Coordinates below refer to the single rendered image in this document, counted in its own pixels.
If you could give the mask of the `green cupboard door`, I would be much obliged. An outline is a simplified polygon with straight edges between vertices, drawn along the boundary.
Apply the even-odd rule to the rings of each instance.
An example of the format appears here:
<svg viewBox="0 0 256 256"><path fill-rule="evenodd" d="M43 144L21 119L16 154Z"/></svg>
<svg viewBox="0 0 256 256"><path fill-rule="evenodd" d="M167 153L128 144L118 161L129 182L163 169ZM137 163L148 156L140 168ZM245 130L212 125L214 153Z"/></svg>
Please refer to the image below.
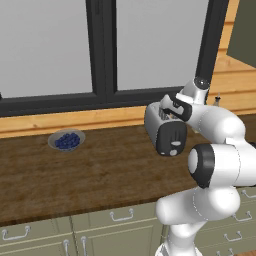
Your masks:
<svg viewBox="0 0 256 256"><path fill-rule="evenodd" d="M75 236L79 256L84 256L82 236L87 238L87 256L154 256L161 233L162 225L149 221L76 232Z"/></svg>
<svg viewBox="0 0 256 256"><path fill-rule="evenodd" d="M43 239L39 241L15 243L0 247L0 256L66 256L63 241L69 240L69 255L77 256L73 240L70 237Z"/></svg>

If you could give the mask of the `dark green wall cupboard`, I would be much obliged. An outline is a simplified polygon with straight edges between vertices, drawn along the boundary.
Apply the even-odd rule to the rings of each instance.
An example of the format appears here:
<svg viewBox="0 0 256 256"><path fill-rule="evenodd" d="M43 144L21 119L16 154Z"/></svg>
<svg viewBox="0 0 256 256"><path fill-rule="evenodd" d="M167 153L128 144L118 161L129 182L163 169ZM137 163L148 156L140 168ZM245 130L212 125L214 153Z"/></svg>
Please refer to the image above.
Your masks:
<svg viewBox="0 0 256 256"><path fill-rule="evenodd" d="M256 0L240 0L227 55L256 68Z"/></svg>

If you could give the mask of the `silver and black toaster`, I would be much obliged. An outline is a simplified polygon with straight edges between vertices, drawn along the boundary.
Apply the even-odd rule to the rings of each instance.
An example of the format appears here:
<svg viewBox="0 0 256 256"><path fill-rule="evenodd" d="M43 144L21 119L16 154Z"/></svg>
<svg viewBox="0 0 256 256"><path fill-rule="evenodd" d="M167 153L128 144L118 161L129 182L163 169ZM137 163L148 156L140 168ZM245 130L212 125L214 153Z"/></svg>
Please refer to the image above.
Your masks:
<svg viewBox="0 0 256 256"><path fill-rule="evenodd" d="M176 156L184 150L187 138L186 124L165 114L159 102L146 107L144 127L159 155Z"/></svg>

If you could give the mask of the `blueberries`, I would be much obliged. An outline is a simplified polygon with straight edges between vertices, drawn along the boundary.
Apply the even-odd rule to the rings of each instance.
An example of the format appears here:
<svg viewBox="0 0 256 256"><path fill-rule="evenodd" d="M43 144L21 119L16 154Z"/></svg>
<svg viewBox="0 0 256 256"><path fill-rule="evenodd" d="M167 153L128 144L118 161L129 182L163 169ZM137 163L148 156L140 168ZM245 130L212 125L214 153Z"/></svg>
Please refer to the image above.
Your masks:
<svg viewBox="0 0 256 256"><path fill-rule="evenodd" d="M59 149L72 149L78 146L80 138L75 133L66 133L55 141L55 146Z"/></svg>

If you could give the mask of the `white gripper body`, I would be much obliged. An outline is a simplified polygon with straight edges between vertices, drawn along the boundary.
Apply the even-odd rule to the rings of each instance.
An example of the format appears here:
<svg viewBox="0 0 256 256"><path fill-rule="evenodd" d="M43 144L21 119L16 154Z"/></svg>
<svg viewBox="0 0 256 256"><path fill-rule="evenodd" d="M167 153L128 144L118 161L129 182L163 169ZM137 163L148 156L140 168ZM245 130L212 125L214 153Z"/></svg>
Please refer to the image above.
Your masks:
<svg viewBox="0 0 256 256"><path fill-rule="evenodd" d="M173 101L169 95L166 94L161 100L161 109L165 114L171 115L173 113Z"/></svg>

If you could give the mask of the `dark framed window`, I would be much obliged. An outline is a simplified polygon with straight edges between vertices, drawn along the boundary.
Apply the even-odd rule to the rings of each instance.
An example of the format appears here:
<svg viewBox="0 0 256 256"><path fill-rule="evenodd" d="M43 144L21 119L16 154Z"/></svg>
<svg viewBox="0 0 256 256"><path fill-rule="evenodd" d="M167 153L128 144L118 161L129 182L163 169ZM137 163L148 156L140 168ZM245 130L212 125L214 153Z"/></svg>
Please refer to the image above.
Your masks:
<svg viewBox="0 0 256 256"><path fill-rule="evenodd" d="M197 66L193 75L212 79L229 0L208 0ZM88 93L7 99L0 94L0 117L50 114L147 105L183 88L121 90L117 83L116 0L86 0L92 90Z"/></svg>

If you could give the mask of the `grey bowl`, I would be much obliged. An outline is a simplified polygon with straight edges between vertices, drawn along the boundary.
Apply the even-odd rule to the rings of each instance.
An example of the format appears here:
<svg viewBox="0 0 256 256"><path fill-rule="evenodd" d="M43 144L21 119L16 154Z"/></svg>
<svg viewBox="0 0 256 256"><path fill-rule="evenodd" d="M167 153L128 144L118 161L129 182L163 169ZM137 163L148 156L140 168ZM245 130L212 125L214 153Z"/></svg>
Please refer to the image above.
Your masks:
<svg viewBox="0 0 256 256"><path fill-rule="evenodd" d="M59 149L59 148L57 148L55 146L55 141L66 133L75 133L75 134L77 134L80 138L79 145L76 146L75 148L72 148L72 149ZM57 131L57 132L55 132L55 133L53 133L52 135L49 136L48 145L52 149L56 149L56 150L59 150L59 151L62 151L62 152L71 152L71 151L74 151L76 148L78 148L85 141L85 138L86 138L85 133L80 131L80 130L77 130L77 129L63 129L63 130L59 130L59 131Z"/></svg>

